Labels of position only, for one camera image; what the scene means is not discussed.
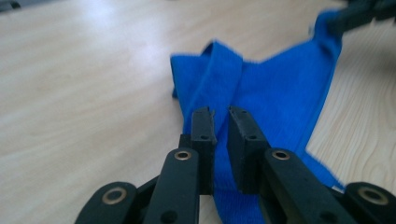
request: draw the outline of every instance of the wooden table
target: wooden table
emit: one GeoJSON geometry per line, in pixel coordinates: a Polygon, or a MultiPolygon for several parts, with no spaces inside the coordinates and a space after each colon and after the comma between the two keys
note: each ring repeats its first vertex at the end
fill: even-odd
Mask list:
{"type": "MultiPolygon", "coordinates": [[[[262,60],[333,1],[59,1],[0,15],[0,223],[73,223],[103,185],[140,186],[177,147],[169,55],[209,40],[262,60]]],[[[344,37],[308,150],[396,193],[396,29],[344,37]]],[[[201,200],[201,223],[220,223],[201,200]]]]}

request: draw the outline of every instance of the blue microfiber cloth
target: blue microfiber cloth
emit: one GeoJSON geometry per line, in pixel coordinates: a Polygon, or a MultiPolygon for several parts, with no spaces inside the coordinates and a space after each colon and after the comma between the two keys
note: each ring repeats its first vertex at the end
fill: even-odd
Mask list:
{"type": "Polygon", "coordinates": [[[258,197],[240,194],[233,181],[226,143],[228,106],[245,108],[272,147],[294,151],[325,185],[342,185],[305,147],[318,120],[341,52],[341,36],[328,34],[320,13],[311,40],[260,63],[246,62],[219,41],[201,55],[173,55],[176,96],[184,117],[183,133],[191,132],[192,111],[209,106],[216,112],[214,198],[224,223],[263,223],[258,197]]]}

